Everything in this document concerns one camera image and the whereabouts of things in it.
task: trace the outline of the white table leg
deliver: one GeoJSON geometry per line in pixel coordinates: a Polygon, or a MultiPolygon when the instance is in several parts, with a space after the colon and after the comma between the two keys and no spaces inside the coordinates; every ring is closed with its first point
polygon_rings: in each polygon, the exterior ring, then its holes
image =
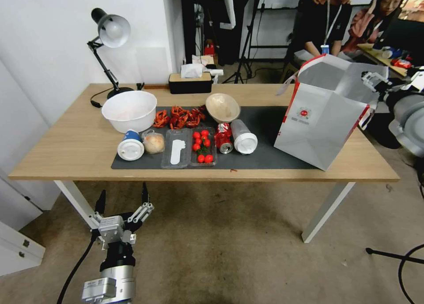
{"type": "Polygon", "coordinates": [[[318,230],[324,225],[328,218],[330,218],[333,211],[349,193],[351,188],[355,185],[354,182],[350,183],[337,183],[331,193],[328,195],[325,202],[321,205],[314,218],[302,232],[302,239],[304,243],[309,243],[312,238],[317,234],[318,230]]]}
{"type": "Polygon", "coordinates": [[[55,180],[56,185],[61,189],[63,194],[68,198],[69,202],[74,206],[76,211],[81,215],[91,229],[98,226],[92,221],[91,215],[94,214],[93,208],[84,198],[75,183],[71,180],[55,180]]]}

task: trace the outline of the red tomato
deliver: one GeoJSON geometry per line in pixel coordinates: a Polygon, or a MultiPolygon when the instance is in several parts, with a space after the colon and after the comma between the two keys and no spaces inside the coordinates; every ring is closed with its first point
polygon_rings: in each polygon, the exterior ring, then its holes
{"type": "Polygon", "coordinates": [[[213,156],[212,155],[206,155],[204,158],[205,163],[212,163],[213,162],[213,156]]]}

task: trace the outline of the dark gray mat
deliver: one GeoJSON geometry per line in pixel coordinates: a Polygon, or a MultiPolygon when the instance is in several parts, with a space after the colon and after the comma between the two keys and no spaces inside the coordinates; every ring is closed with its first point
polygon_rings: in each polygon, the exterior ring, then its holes
{"type": "MultiPolygon", "coordinates": [[[[170,107],[157,107],[160,111],[170,107]]],[[[274,147],[274,141],[283,121],[287,107],[259,106],[242,107],[240,117],[252,133],[257,136],[258,145],[256,150],[249,155],[241,155],[236,150],[228,154],[221,154],[218,150],[216,165],[205,167],[208,169],[315,169],[312,165],[301,161],[274,147]]],[[[207,117],[201,126],[210,126],[216,129],[217,123],[207,117]]],[[[169,128],[154,128],[158,133],[165,135],[169,128]]],[[[125,161],[116,155],[112,163],[112,169],[160,169],[162,153],[149,155],[144,154],[136,161],[125,161]]],[[[189,169],[201,169],[201,167],[188,166],[189,169]]]]}

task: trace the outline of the bag logo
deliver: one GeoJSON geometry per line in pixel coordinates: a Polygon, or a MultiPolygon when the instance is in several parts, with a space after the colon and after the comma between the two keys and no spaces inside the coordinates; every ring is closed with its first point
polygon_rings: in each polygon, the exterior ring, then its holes
{"type": "Polygon", "coordinates": [[[310,117],[311,110],[308,108],[299,108],[297,111],[297,116],[301,119],[308,120],[310,117]]]}

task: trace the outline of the white cup lid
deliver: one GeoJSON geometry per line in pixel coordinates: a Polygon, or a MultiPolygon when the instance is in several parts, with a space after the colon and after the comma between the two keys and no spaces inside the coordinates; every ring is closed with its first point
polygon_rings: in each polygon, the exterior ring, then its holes
{"type": "Polygon", "coordinates": [[[257,137],[253,133],[240,134],[234,140],[234,148],[242,154],[251,154],[257,147],[257,137]]]}
{"type": "Polygon", "coordinates": [[[134,139],[127,139],[118,145],[118,155],[126,161],[135,161],[144,153],[144,145],[134,139]]]}

